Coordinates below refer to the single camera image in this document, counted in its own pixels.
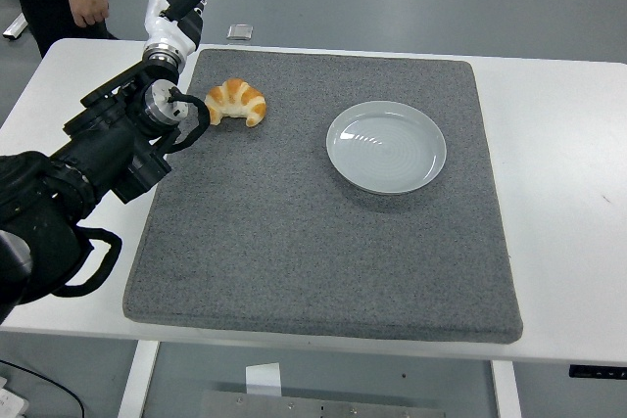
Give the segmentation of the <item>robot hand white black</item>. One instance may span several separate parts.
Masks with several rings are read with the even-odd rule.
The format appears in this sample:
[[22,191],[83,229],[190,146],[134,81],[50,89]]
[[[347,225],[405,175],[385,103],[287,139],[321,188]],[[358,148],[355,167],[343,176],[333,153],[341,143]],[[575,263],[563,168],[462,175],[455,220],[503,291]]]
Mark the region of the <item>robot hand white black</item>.
[[208,0],[149,0],[144,19],[145,49],[168,45],[186,59],[201,39],[203,12]]

